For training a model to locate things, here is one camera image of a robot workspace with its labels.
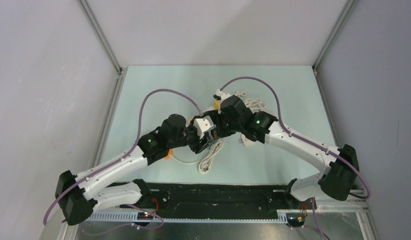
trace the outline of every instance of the electrical connector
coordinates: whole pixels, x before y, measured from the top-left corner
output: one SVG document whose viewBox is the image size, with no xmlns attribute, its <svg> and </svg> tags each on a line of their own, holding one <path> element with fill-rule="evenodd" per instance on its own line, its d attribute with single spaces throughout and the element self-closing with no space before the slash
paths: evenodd
<svg viewBox="0 0 411 240">
<path fill-rule="evenodd" d="M 241 140 L 239 140 L 239 143 L 242 143 L 245 147 L 251 147 L 256 142 L 251 141 L 250 139 L 246 138 L 244 134 L 241 134 Z"/>
</svg>

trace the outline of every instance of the white wall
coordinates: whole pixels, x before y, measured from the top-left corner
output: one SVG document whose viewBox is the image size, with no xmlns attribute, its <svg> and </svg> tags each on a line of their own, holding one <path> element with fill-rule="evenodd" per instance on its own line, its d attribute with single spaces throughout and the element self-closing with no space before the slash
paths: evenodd
<svg viewBox="0 0 411 240">
<path fill-rule="evenodd" d="M 90 0 L 120 64 L 312 65 L 346 0 Z"/>
<path fill-rule="evenodd" d="M 318 69 L 382 239 L 411 239 L 411 0 L 359 1 Z"/>
<path fill-rule="evenodd" d="M 37 239 L 88 167 L 116 73 L 77 1 L 0 0 L 0 240 Z"/>
</svg>

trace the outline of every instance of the robotic arm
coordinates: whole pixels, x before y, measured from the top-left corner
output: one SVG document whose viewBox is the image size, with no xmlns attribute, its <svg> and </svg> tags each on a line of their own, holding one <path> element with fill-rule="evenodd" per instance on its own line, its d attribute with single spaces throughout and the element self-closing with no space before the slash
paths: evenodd
<svg viewBox="0 0 411 240">
<path fill-rule="evenodd" d="M 141 183 L 130 182 L 112 187 L 109 185 L 121 176 L 147 167 L 166 157 L 170 149 L 189 146 L 194 153 L 198 154 L 219 138 L 235 133 L 242 133 L 254 142 L 259 141 L 282 148 L 319 170 L 318 174 L 303 179 L 293 179 L 288 184 L 284 192 L 285 201 L 293 208 L 309 198 L 324 194 L 340 201 L 347 199 L 356 174 L 337 157 L 328 154 L 328 151 L 348 160 L 359 170 L 356 151 L 353 147 L 349 145 L 343 148 L 327 146 L 285 126 L 290 130 L 288 133 L 275 116 L 264 111 L 253 113 L 237 96 L 218 90 L 214 98 L 219 101 L 217 110 L 206 111 L 202 115 L 195 116 L 188 126 L 183 116 L 170 115 L 161 126 L 142 136 L 128 156 L 120 157 L 116 164 L 92 177 L 88 176 L 92 172 L 103 169 L 110 162 L 76 175 L 69 170 L 63 172 L 58 179 L 56 198 L 70 186 L 81 181 L 58 201 L 67 223 L 76 225 L 86 220 L 93 212 L 136 203 L 143 195 L 143 191 L 146 191 Z M 327 151 L 319 150 L 293 137 L 293 134 L 322 145 Z"/>
</svg>

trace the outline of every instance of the light blue tabletop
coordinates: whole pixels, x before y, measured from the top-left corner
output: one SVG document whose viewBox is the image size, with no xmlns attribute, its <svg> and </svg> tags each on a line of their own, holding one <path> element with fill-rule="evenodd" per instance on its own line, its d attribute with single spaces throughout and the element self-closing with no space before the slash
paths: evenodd
<svg viewBox="0 0 411 240">
<path fill-rule="evenodd" d="M 101 163 L 118 156 L 135 141 L 138 116 L 144 97 L 156 89 L 173 89 L 194 99 L 202 110 L 213 106 L 213 94 L 236 77 L 251 76 L 269 83 L 276 91 L 285 124 L 323 143 L 334 145 L 319 88 L 311 66 L 130 66 L 106 141 Z M 266 111 L 277 113 L 275 99 L 266 86 L 253 80 L 238 80 L 225 92 L 247 91 L 247 98 L 260 98 Z M 142 135 L 170 114 L 185 118 L 197 115 L 195 107 L 183 97 L 169 92 L 152 95 L 145 105 Z M 122 176 L 122 181 L 144 179 L 158 183 L 213 184 L 287 184 L 294 178 L 305 178 L 318 172 L 298 157 L 274 146 L 257 142 L 254 146 L 239 144 L 237 133 L 224 139 L 207 174 L 197 171 L 197 164 L 185 165 L 173 159 L 162 159 L 152 165 Z M 193 162 L 207 151 L 195 155 L 189 147 L 173 150 L 178 159 Z"/>
</svg>

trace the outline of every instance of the reflective metal surface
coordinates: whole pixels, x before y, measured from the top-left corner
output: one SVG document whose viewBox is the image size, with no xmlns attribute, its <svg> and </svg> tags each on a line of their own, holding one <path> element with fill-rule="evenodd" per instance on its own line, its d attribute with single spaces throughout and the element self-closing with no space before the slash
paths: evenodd
<svg viewBox="0 0 411 240">
<path fill-rule="evenodd" d="M 318 214 L 322 230 L 331 240 L 363 240 L 356 213 Z M 319 233 L 311 229 L 293 229 L 280 223 L 165 223 L 155 230 L 125 226 L 100 236 L 82 233 L 99 233 L 117 226 L 119 222 L 85 222 L 79 227 L 78 240 L 321 240 Z M 316 226 L 313 214 L 306 224 Z"/>
</svg>

